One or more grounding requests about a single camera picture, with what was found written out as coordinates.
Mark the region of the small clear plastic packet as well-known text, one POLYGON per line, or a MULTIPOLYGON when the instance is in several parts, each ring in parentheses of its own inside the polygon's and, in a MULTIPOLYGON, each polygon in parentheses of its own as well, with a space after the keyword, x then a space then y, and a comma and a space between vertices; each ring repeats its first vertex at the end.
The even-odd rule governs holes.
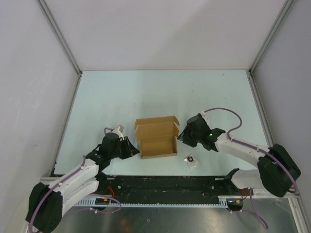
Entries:
POLYGON ((184 161, 187 163, 189 169, 194 169, 199 166, 198 160, 192 154, 187 156, 184 161))

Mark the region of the brown cardboard box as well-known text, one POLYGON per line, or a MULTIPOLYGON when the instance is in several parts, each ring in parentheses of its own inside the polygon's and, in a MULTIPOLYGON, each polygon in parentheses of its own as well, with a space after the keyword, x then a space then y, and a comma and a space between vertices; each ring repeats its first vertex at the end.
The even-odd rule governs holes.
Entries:
POLYGON ((179 125, 175 116, 137 119, 134 129, 141 158, 176 156, 179 125))

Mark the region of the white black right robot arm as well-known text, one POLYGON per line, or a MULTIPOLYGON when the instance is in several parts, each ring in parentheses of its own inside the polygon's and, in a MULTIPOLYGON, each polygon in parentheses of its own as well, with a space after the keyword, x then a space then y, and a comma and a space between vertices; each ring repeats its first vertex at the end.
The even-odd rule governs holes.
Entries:
POLYGON ((193 148, 201 144, 207 150, 232 155, 256 167, 255 170, 235 168, 227 175, 224 189, 230 195, 244 188, 264 188, 276 197, 283 197, 301 175, 282 145, 266 148, 235 139, 225 130, 211 129, 204 114, 191 117, 178 140, 193 148))

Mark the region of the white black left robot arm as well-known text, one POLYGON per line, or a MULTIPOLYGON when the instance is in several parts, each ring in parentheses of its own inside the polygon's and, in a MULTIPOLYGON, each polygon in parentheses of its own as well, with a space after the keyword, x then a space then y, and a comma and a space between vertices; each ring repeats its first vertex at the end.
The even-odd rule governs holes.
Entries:
POLYGON ((107 190, 107 181, 101 178, 102 171, 113 159, 127 159, 138 153, 128 137, 107 133, 71 172, 49 184, 39 182, 33 187, 26 215, 28 231, 52 232, 76 203, 89 194, 102 194, 107 190))

